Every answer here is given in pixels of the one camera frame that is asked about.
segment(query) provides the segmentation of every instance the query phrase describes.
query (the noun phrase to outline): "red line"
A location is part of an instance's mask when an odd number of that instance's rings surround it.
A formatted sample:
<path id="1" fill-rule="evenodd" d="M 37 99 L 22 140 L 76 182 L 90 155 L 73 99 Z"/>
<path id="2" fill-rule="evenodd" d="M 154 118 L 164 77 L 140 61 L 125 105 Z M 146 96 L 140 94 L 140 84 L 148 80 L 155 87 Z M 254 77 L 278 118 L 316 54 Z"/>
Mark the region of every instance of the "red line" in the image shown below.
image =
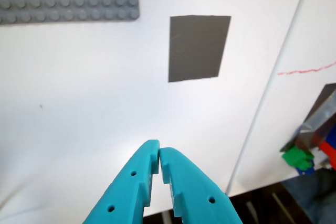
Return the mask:
<path id="1" fill-rule="evenodd" d="M 318 72 L 321 71 L 323 69 L 327 69 L 330 68 L 332 66 L 336 65 L 336 61 L 330 65 L 327 65 L 325 67 L 319 68 L 319 69 L 309 69 L 309 70 L 295 70 L 295 71 L 291 71 L 291 72 L 282 72 L 282 73 L 278 73 L 279 76 L 282 76 L 283 74 L 293 74 L 293 73 L 309 73 L 309 72 Z"/>

